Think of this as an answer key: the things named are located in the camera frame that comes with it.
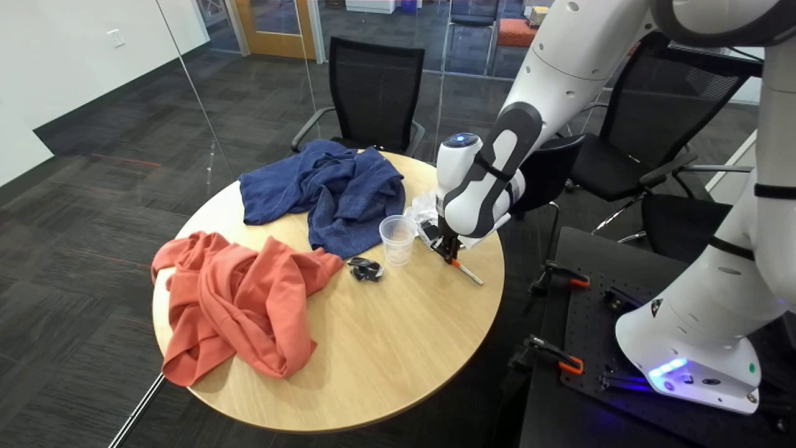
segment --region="glass door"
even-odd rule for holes
[[[235,0],[251,55],[315,59],[312,0]]]

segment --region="blue shirt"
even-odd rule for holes
[[[402,213],[402,177],[374,150],[351,151],[327,138],[241,173],[243,224],[308,212],[308,242],[351,258],[374,244],[378,222]]]

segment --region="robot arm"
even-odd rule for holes
[[[796,304],[792,0],[556,0],[486,138],[443,141],[440,229],[448,238],[493,232],[524,191],[519,163],[597,96],[652,26],[682,45],[766,46],[756,183],[716,232],[752,258],[708,245],[652,304],[617,321],[617,342],[653,390],[752,412],[761,370],[746,334]]]
[[[512,90],[480,141],[453,137],[437,151],[440,216],[453,233],[485,237],[524,188],[519,163],[581,111],[644,30],[646,2],[555,2]]]

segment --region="plastic cup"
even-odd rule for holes
[[[391,213],[378,224],[383,262],[391,267],[401,267],[412,253],[415,227],[402,213]]]

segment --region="orange towel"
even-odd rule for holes
[[[299,253],[267,238],[261,250],[229,244],[221,233],[165,242],[151,274],[177,267],[165,289],[173,336],[164,376],[190,386],[231,355],[270,377],[296,372],[315,342],[306,326],[306,299],[342,267],[326,250]]]

